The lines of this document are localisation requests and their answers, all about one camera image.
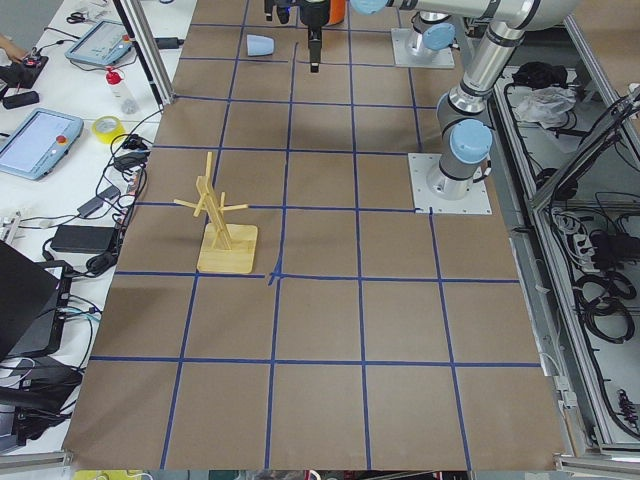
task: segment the tablet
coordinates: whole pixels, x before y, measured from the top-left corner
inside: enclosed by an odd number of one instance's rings
[[[129,50],[124,25],[111,20],[96,23],[64,54],[69,60],[96,67],[106,67],[118,62]]]
[[[37,180],[67,154],[83,127],[81,118],[36,108],[0,146],[0,171]]]

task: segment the white bottle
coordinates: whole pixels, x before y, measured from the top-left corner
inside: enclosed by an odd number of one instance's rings
[[[124,83],[124,79],[113,67],[107,67],[107,83],[113,92],[113,96],[120,102],[122,113],[131,114],[140,109],[138,102],[133,98],[127,85]]]

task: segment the metal mounting plate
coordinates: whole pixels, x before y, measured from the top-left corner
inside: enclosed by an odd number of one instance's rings
[[[455,67],[453,54],[450,48],[445,48],[431,55],[415,56],[407,51],[407,38],[411,35],[409,28],[392,28],[391,43],[393,44],[393,56],[398,67],[420,67],[452,69]]]
[[[440,161],[438,153],[410,153],[409,171],[413,190],[413,206],[417,213],[448,213],[459,215],[491,215],[491,204],[484,182],[474,183],[461,200],[445,200],[427,185],[427,172]]]

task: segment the black box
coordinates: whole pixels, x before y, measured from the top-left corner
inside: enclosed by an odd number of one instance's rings
[[[113,227],[88,227],[84,225],[60,225],[51,241],[51,249],[69,253],[104,253],[115,241]]]

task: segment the screen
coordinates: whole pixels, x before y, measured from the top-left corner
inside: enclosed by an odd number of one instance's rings
[[[56,137],[72,123],[68,118],[38,112],[0,152],[0,164],[30,172],[56,143]]]
[[[116,45],[122,41],[122,36],[126,34],[127,31],[121,24],[105,22],[96,28],[72,52],[75,56],[82,57],[85,60],[92,59],[97,63],[103,63]]]
[[[56,277],[0,242],[0,361],[37,321],[57,285]]]

